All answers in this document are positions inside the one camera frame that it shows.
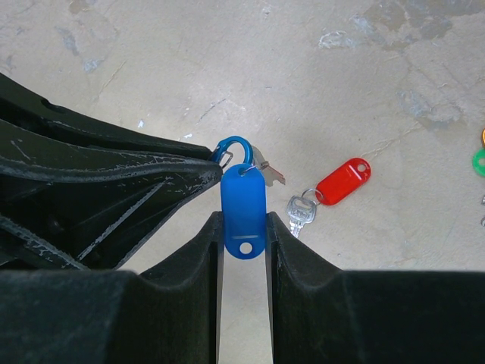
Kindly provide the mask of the red tag key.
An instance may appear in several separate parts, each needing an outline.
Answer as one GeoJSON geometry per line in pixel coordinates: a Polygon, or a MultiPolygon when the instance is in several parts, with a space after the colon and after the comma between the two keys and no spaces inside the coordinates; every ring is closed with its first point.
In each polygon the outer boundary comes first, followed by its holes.
{"type": "Polygon", "coordinates": [[[319,205],[336,205],[363,186],[370,177],[370,164],[363,158],[351,158],[323,178],[315,188],[292,196],[286,206],[291,234],[298,238],[304,226],[314,221],[319,205]]]}

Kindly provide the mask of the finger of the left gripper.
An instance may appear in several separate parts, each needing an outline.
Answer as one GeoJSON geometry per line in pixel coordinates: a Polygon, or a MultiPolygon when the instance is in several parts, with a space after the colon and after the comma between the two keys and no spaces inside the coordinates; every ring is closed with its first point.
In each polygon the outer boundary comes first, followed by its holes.
{"type": "Polygon", "coordinates": [[[114,269],[221,166],[160,152],[82,147],[1,123],[1,267],[114,269]]]}
{"type": "Polygon", "coordinates": [[[54,105],[1,75],[1,119],[29,132],[76,146],[134,152],[160,152],[209,159],[205,146],[149,136],[54,105]]]}

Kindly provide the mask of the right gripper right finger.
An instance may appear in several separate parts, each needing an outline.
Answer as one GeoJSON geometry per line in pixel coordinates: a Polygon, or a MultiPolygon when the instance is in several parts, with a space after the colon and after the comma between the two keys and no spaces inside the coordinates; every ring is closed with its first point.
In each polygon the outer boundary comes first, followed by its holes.
{"type": "Polygon", "coordinates": [[[482,363],[484,275],[342,270],[267,216],[275,363],[482,363]]]}

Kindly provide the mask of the blue tag key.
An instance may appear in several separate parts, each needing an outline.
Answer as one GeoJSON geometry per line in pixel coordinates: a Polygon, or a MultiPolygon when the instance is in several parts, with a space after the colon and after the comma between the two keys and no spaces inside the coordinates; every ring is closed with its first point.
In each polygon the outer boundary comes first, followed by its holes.
{"type": "Polygon", "coordinates": [[[221,180],[223,238],[227,252],[242,260],[254,259],[266,247],[267,188],[284,185],[284,175],[256,146],[253,160],[230,167],[221,180]]]}

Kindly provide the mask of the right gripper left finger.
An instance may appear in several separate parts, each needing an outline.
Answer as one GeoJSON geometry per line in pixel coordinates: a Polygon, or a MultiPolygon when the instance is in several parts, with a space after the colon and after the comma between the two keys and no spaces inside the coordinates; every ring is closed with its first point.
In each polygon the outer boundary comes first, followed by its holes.
{"type": "Polygon", "coordinates": [[[141,274],[4,270],[3,363],[216,363],[222,214],[141,274]]]}

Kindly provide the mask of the green tag key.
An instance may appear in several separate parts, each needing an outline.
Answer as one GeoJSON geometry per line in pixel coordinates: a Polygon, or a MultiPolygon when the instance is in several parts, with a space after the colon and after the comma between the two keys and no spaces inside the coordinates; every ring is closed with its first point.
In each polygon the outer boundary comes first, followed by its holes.
{"type": "Polygon", "coordinates": [[[472,158],[472,167],[481,177],[485,177],[485,149],[478,150],[472,158]]]}

